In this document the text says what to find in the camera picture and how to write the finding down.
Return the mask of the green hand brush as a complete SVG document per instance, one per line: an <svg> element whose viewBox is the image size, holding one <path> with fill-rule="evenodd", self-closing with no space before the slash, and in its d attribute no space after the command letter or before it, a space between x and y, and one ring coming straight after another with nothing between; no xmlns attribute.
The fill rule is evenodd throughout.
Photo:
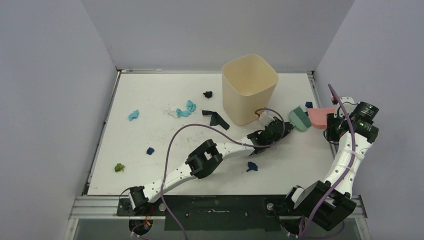
<svg viewBox="0 0 424 240"><path fill-rule="evenodd" d="M293 125L295 129L300 132L307 131L312 127L312 122L309 116L303 111L300 106L297 106L291 110L288 114L289 122Z"/></svg>

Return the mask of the pink plastic dustpan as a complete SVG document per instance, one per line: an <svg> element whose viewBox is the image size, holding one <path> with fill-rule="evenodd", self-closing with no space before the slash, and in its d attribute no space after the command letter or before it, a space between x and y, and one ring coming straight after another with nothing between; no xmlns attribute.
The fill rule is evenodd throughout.
<svg viewBox="0 0 424 240"><path fill-rule="evenodd" d="M312 127L319 130L325 130L327 128L327 115L334 116L336 111L335 107L329 108L308 108L307 114L311 122Z"/></svg>

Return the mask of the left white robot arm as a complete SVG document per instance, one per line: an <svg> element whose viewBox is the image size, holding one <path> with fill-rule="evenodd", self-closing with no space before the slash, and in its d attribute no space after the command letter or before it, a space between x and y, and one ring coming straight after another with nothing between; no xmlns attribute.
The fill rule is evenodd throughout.
<svg viewBox="0 0 424 240"><path fill-rule="evenodd" d="M161 179L129 188L129 208L136 215L144 215L149 204L155 203L166 192L187 181L208 177L224 160L261 154L290 134L293 128L291 123L275 117L263 130L254 131L239 140L215 143L208 139L193 150L185 162L165 173Z"/></svg>

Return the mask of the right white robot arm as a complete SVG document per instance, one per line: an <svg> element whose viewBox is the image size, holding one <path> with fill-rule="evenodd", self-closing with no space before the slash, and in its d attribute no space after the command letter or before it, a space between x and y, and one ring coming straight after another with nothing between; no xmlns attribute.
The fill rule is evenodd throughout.
<svg viewBox="0 0 424 240"><path fill-rule="evenodd" d="M329 172L307 188L297 185L283 199L282 207L290 215L300 214L326 231L332 230L350 214L357 204L352 200L355 177L366 152L375 142L379 129L373 125L379 108L360 101L344 101L327 114L324 137L338 145Z"/></svg>

